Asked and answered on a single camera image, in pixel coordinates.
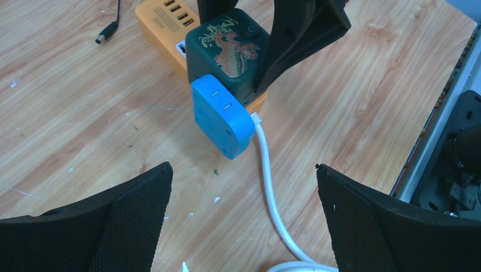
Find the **black cylinder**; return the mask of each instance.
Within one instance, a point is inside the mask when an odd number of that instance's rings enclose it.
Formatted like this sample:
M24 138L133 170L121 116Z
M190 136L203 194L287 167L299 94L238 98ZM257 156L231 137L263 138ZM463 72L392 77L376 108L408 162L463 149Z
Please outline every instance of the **black cylinder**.
M467 173L481 177L481 125L459 133L453 141L453 149L459 166Z

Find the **wood grain surface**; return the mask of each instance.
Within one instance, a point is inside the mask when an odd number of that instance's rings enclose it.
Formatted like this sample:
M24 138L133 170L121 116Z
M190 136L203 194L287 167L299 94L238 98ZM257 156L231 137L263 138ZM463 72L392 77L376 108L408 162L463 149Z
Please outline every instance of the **wood grain surface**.
M122 0L119 30L98 46L116 0L0 2L0 218L39 215L169 161L152 271L294 260L268 216L256 142L234 161L209 142L189 87L141 35L139 3ZM271 28L273 1L238 6ZM275 81L261 112L280 213L331 266L315 164L389 193L475 26L443 0L355 0L346 11L348 34Z

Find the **blue surface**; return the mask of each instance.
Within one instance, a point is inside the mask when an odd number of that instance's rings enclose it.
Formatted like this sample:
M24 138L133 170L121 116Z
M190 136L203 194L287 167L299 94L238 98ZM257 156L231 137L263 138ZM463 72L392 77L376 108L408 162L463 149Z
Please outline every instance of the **blue surface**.
M219 151L235 159L254 136L250 114L213 75L194 80L191 87L197 125Z

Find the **black round button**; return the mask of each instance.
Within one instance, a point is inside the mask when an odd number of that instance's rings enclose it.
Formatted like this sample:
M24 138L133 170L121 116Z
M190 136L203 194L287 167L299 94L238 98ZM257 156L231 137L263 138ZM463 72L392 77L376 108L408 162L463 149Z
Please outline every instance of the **black round button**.
M250 26L244 28L242 33L244 35L246 35L246 37L248 37L248 38L255 39L260 34L260 29L259 29L259 27L255 26L255 25L250 25Z

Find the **power cord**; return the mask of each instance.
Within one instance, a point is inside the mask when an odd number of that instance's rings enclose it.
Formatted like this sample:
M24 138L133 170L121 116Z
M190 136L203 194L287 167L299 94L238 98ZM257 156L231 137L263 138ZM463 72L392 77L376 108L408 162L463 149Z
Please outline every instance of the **power cord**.
M101 31L99 34L99 37L95 40L97 44L102 44L106 42L112 35L117 31L119 28L119 21L120 21L120 0L118 0L117 4L117 20L114 22L110 23L107 27L104 28L104 30Z
M261 118L257 113L251 114L254 121L256 134L259 139L260 153L262 158L262 173L264 176L265 196L267 198L267 206L269 207L269 213L271 214L272 221L279 232L284 243L290 249L290 251L299 259L299 261L284 262L270 268L267 272L302 272L302 271L321 271L321 272L339 272L335 267L322 265L316 263L290 237L284 223L282 222L281 215L277 209L276 199L274 197L274 188L272 186L271 176L271 161L269 159L269 149L267 147L267 140L265 138L264 130L261 126Z

